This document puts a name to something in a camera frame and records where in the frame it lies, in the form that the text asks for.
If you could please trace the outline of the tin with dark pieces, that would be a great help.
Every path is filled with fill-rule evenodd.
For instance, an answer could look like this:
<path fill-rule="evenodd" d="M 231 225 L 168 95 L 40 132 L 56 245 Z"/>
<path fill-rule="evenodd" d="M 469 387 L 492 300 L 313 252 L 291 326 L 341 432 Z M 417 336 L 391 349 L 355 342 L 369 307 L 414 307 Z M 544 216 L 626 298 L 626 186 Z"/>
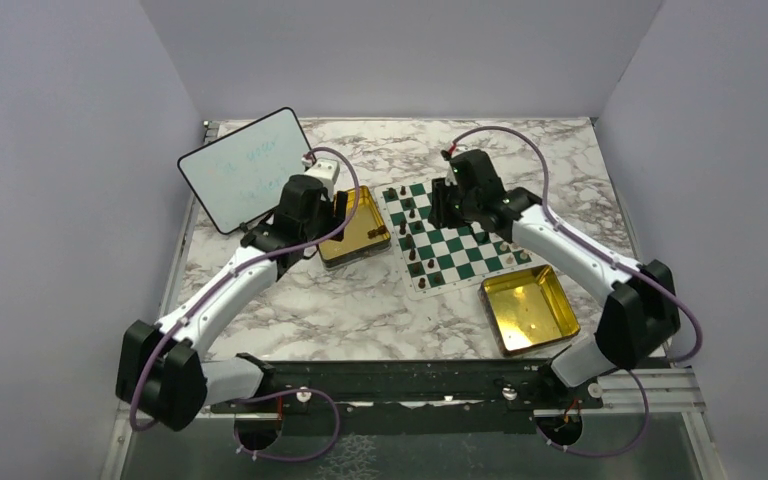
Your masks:
<path fill-rule="evenodd" d="M 355 198 L 358 198 L 357 210 L 344 230 L 343 240 L 328 240 L 318 246 L 319 257 L 326 270 L 337 269 L 372 257 L 391 247 L 390 231 L 385 225 L 370 189 L 362 185 L 359 190 L 349 190 L 346 212 L 350 211 Z M 385 225 L 388 232 L 383 236 L 369 239 L 367 232 L 381 225 Z"/>

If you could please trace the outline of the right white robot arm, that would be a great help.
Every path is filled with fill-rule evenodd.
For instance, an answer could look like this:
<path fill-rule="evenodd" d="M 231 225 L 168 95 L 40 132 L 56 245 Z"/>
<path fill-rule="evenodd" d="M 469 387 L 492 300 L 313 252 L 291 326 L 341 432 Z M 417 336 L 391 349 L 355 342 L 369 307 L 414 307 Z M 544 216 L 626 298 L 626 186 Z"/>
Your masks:
<path fill-rule="evenodd" d="M 437 229 L 478 224 L 508 243 L 536 253 L 594 299 L 602 314 L 595 334 L 576 341 L 537 380 L 539 398 L 560 407 L 577 386 L 611 370 L 632 370 L 680 328 L 670 300 L 672 274 L 659 261 L 635 260 L 597 245 L 562 223 L 538 195 L 508 190 L 489 155 L 480 149 L 441 153 L 449 170 L 432 181 L 430 223 Z"/>

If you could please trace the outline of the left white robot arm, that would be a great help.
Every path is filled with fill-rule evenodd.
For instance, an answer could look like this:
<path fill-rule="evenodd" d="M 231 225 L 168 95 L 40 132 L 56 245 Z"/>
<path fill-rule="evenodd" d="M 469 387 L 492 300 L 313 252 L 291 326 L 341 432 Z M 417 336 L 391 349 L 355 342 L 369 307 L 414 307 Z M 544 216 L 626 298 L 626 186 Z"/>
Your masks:
<path fill-rule="evenodd" d="M 153 423 L 173 431 L 203 407 L 239 399 L 258 411 L 273 401 L 274 384 L 241 357 L 204 362 L 214 341 L 257 295 L 275 284 L 305 249 L 343 236 L 348 194 L 336 174 L 309 170 L 289 178 L 269 223 L 249 229 L 220 272 L 193 297 L 152 324 L 137 320 L 125 332 L 115 394 Z"/>

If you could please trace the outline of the green white chess board mat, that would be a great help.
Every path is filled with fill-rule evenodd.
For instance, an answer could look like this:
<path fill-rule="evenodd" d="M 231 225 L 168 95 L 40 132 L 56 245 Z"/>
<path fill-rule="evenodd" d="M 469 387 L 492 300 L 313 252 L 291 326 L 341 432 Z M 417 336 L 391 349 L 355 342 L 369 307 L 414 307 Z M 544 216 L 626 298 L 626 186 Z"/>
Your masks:
<path fill-rule="evenodd" d="M 401 196 L 399 191 L 405 186 L 407 194 Z M 393 188 L 398 199 L 388 201 L 386 192 Z M 536 266 L 542 259 L 530 253 L 531 261 L 527 263 L 507 263 L 496 253 L 494 243 L 503 241 L 495 234 L 488 234 L 478 227 L 458 229 L 436 229 L 428 222 L 431 209 L 431 181 L 411 180 L 407 182 L 382 185 L 373 189 L 374 199 L 383 216 L 385 225 L 391 232 L 391 243 L 395 256 L 395 268 L 405 285 L 407 296 L 415 301 L 424 300 L 435 295 L 473 287 L 483 280 L 505 273 Z M 409 218 L 411 209 L 403 208 L 403 201 L 411 198 L 416 218 Z M 399 235 L 399 223 L 407 221 L 407 234 L 413 235 L 417 257 L 410 261 L 408 256 L 411 249 L 405 246 L 405 236 Z M 429 259 L 435 259 L 433 269 L 427 268 Z M 421 263 L 423 274 L 413 277 L 410 266 Z M 441 275 L 444 284 L 435 286 L 433 277 Z M 425 289 L 418 288 L 418 281 L 425 278 Z"/>

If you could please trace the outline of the dark pieces in tin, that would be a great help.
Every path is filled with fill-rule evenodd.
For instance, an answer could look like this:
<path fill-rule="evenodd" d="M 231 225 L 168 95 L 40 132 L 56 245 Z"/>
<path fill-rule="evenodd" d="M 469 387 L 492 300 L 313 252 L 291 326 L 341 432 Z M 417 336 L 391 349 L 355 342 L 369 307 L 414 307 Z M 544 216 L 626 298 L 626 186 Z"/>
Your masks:
<path fill-rule="evenodd" d="M 374 229 L 371 229 L 367 232 L 367 237 L 369 239 L 374 239 L 378 236 L 383 236 L 388 232 L 388 229 L 385 225 L 378 226 Z"/>

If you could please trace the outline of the white chess pieces group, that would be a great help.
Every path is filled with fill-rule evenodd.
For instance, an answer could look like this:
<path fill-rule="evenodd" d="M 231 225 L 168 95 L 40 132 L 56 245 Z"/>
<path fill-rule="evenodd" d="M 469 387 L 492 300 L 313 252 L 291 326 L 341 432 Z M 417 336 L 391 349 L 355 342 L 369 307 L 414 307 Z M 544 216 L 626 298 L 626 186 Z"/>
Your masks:
<path fill-rule="evenodd" d="M 531 255 L 527 250 L 522 249 L 516 244 L 505 241 L 494 243 L 496 253 L 507 263 L 527 263 L 531 261 Z"/>

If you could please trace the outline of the small whiteboard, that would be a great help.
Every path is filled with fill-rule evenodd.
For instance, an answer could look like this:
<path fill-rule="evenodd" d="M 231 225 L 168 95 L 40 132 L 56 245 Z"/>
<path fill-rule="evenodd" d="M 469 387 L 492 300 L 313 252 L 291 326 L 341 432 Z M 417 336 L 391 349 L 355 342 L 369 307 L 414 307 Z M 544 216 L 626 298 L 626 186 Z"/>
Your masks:
<path fill-rule="evenodd" d="M 180 157 L 177 167 L 214 228 L 228 235 L 277 206 L 310 149 L 295 111 L 283 107 Z"/>

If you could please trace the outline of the empty gold tin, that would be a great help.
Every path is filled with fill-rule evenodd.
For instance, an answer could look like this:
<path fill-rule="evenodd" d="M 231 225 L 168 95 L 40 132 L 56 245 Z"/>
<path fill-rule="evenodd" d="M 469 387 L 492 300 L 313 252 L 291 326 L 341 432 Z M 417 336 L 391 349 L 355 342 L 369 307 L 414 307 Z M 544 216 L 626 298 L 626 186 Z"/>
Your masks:
<path fill-rule="evenodd" d="M 549 265 L 485 279 L 478 297 L 505 357 L 558 344 L 580 332 L 569 299 Z"/>

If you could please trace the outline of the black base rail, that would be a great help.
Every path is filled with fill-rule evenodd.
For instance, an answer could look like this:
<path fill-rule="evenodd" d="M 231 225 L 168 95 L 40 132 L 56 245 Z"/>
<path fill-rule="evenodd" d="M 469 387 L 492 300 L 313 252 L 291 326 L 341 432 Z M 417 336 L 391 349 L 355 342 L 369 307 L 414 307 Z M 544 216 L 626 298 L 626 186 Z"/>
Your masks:
<path fill-rule="evenodd" d="M 271 361 L 259 395 L 277 400 L 214 404 L 239 424 L 258 420 L 287 436 L 409 435 L 475 432 L 532 434 L 533 416 L 602 407 L 586 386 L 554 392 L 543 360 Z"/>

